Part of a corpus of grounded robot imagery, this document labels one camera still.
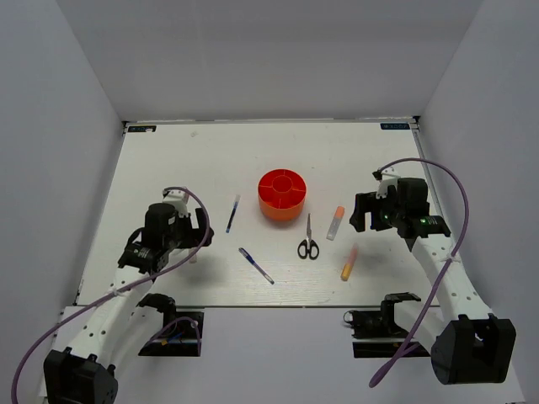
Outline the orange capped white highlighter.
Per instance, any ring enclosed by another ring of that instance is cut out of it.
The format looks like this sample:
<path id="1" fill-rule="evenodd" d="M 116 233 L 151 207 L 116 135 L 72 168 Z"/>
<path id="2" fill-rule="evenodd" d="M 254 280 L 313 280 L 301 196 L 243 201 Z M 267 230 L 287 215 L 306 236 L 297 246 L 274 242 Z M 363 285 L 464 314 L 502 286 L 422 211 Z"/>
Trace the orange capped white highlighter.
<path id="1" fill-rule="evenodd" d="M 334 212 L 334 217 L 330 223 L 326 238 L 333 241 L 339 230 L 340 223 L 344 217 L 345 209 L 343 206 L 338 206 Z"/>

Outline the pink yellow highlighter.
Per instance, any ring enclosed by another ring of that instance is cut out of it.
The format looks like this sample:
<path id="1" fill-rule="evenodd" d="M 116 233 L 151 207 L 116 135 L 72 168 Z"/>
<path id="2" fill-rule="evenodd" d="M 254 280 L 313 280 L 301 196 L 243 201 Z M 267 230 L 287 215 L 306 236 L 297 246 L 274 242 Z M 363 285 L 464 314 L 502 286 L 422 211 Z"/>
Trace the pink yellow highlighter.
<path id="1" fill-rule="evenodd" d="M 357 255 L 359 252 L 359 246 L 357 243 L 354 243 L 351 250 L 350 255 L 348 256 L 348 259 L 342 269 L 340 279 L 342 281 L 348 281 L 350 278 L 350 275 L 352 273 L 353 267 L 355 265 L 355 260 L 357 259 Z"/>

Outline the blue capped pen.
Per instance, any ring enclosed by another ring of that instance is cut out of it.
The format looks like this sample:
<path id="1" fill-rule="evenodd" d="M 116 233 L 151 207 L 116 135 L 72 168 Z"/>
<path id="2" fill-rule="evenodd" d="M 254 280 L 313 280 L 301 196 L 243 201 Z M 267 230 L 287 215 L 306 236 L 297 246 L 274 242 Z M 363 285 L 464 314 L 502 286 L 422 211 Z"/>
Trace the blue capped pen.
<path id="1" fill-rule="evenodd" d="M 231 211 L 231 214 L 230 214 L 228 222 L 227 222 L 226 234 L 228 234 L 230 232 L 231 228 L 232 228 L 232 223 L 233 223 L 234 217 L 236 215 L 240 199 L 241 199 L 241 195 L 236 194 L 234 202 L 233 202 L 233 206 L 232 206 L 232 211 Z"/>

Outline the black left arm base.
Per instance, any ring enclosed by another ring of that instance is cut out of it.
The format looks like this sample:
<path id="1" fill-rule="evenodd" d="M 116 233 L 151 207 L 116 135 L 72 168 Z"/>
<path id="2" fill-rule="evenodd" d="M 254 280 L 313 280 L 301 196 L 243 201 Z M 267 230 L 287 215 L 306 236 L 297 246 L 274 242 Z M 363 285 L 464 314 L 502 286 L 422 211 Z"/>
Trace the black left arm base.
<path id="1" fill-rule="evenodd" d="M 139 351 L 142 357 L 200 357 L 203 311 L 182 311 L 172 297 L 149 294 L 138 304 L 156 309 L 162 317 L 162 329 Z"/>

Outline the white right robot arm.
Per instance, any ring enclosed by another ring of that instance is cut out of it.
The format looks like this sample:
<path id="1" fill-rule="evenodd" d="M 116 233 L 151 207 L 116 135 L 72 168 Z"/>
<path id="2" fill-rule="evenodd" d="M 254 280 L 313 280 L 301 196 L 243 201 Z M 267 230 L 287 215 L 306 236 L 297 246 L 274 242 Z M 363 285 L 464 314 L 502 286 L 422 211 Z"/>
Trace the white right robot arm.
<path id="1" fill-rule="evenodd" d="M 386 295 L 377 311 L 351 311 L 347 321 L 354 338 L 405 338 L 429 353 L 433 371 L 443 385 L 493 384 L 505 381 L 515 345 L 516 330 L 499 319 L 472 286 L 445 220 L 430 214 L 428 185 L 422 178 L 377 173 L 379 188 L 357 194 L 350 218 L 357 231 L 396 229 L 408 250 L 435 287 L 439 315 L 414 323 L 424 305 L 414 293 Z"/>

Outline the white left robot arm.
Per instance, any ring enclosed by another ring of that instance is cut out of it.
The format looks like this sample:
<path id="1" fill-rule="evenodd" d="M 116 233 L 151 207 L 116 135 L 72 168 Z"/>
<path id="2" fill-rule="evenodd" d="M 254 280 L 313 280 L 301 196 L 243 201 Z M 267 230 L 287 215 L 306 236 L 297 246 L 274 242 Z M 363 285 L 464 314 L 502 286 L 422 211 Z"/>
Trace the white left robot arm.
<path id="1" fill-rule="evenodd" d="M 195 210 L 193 227 L 183 201 L 149 205 L 144 225 L 133 231 L 120 255 L 106 295 L 84 307 L 82 329 L 44 361 L 46 398 L 50 403 L 112 403 L 118 394 L 118 370 L 131 356 L 178 326 L 172 297 L 153 293 L 157 277 L 173 270 L 170 254 L 179 249 L 194 256 L 211 244 L 213 230 L 204 206 Z"/>

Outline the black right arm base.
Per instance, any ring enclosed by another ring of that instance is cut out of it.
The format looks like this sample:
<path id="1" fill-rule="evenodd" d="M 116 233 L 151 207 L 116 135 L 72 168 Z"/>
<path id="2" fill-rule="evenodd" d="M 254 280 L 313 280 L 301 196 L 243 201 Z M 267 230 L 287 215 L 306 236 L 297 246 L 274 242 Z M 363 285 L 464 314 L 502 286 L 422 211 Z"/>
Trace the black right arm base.
<path id="1" fill-rule="evenodd" d="M 378 310 L 346 311 L 343 321 L 353 330 L 355 359 L 390 359 L 400 348 L 408 332 L 394 321 L 394 306 L 421 299 L 412 293 L 386 295 Z"/>

